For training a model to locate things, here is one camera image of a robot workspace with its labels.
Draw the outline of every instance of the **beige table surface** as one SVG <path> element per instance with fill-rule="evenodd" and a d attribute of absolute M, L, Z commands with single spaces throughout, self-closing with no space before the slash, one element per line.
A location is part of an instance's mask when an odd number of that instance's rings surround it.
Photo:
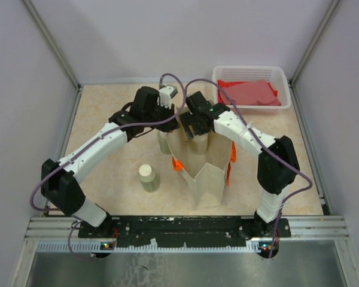
<path fill-rule="evenodd" d="M 141 86 L 157 84 L 117 84 L 85 86 L 77 115 L 69 138 L 67 153 L 73 152 L 108 121 L 121 107 L 133 101 Z M 209 84 L 196 83 L 189 93 L 202 91 L 211 99 Z M 174 103 L 182 100 L 178 93 Z M 312 177 L 311 167 L 293 107 L 276 115 L 247 115 L 248 122 L 265 133 L 293 140 L 301 171 Z M 99 163 L 82 182 L 85 195 L 113 215 L 252 215 L 258 207 L 261 186 L 257 182 L 257 160 L 237 146 L 238 160 L 233 164 L 230 186 L 225 187 L 223 205 L 190 211 L 187 187 L 183 177 L 174 172 L 170 155 L 160 152 L 157 132 L 133 139 L 114 151 Z M 160 174 L 160 188 L 147 193 L 138 181 L 138 169 L 142 164 L 154 166 Z M 297 176 L 290 192 L 306 186 Z M 291 198 L 284 208 L 284 215 L 322 215 L 322 208 L 315 187 Z"/>

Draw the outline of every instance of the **laundry basket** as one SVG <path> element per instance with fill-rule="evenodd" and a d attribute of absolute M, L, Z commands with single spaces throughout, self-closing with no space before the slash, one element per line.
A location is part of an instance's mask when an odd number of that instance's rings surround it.
<path fill-rule="evenodd" d="M 284 71 L 275 66 L 216 66 L 213 69 L 212 80 L 218 82 L 236 81 L 259 81 L 265 80 L 278 91 L 280 106 L 240 106 L 238 110 L 242 114 L 275 114 L 282 109 L 287 109 L 291 105 L 291 96 L 288 89 L 287 79 Z M 214 102 L 218 102 L 218 90 L 213 87 Z"/>

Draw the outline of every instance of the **white wall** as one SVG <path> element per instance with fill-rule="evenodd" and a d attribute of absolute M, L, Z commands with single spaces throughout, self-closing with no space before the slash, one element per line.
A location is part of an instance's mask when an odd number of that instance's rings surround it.
<path fill-rule="evenodd" d="M 29 195 L 42 162 L 56 156 L 74 94 L 20 1 L 1 0 L 0 287 L 9 285 L 34 214 Z"/>
<path fill-rule="evenodd" d="M 342 1 L 297 91 L 333 209 L 359 255 L 359 0 Z"/>
<path fill-rule="evenodd" d="M 291 77 L 331 0 L 34 0 L 81 83 L 211 77 L 276 65 Z"/>

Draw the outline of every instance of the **folded cloth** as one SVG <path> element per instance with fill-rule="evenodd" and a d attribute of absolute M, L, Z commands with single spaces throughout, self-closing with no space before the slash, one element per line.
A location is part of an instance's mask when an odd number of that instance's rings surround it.
<path fill-rule="evenodd" d="M 265 80 L 256 82 L 232 82 L 226 83 L 218 80 L 218 84 L 224 88 L 236 105 L 242 106 L 280 106 L 281 102 L 277 98 L 278 92 L 274 90 L 270 83 Z M 226 97 L 218 92 L 218 101 L 226 105 L 231 105 Z"/>

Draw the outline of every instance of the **robotic arm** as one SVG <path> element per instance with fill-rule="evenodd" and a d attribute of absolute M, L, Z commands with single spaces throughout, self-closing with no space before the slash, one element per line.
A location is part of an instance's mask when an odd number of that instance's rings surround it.
<path fill-rule="evenodd" d="M 154 123 L 173 116 L 172 98 L 176 93 L 177 89 L 173 86 L 165 86 L 159 91 L 150 87 L 140 88 L 134 101 L 127 103 L 121 111 L 110 117 L 109 122 L 82 147 L 58 162 L 49 159 L 42 165 L 43 178 L 59 166 L 66 165 L 42 186 L 42 195 L 67 216 L 76 216 L 96 228 L 109 227 L 107 225 L 111 221 L 111 216 L 86 198 L 79 184 L 109 153 L 141 134 L 144 127 L 162 132 L 178 129 L 180 125 L 175 118 L 160 125 L 130 125 Z M 226 105 L 222 103 L 212 105 L 201 92 L 187 97 L 186 104 L 190 111 L 181 114 L 179 119 L 189 139 L 194 135 L 213 131 L 228 137 L 253 156 L 258 157 L 257 178 L 264 190 L 254 217 L 262 221 L 265 226 L 271 224 L 296 174 L 264 152 L 249 132 L 250 127 L 246 126 Z M 286 136 L 276 139 L 255 128 L 252 129 L 266 147 L 299 170 L 291 139 Z"/>

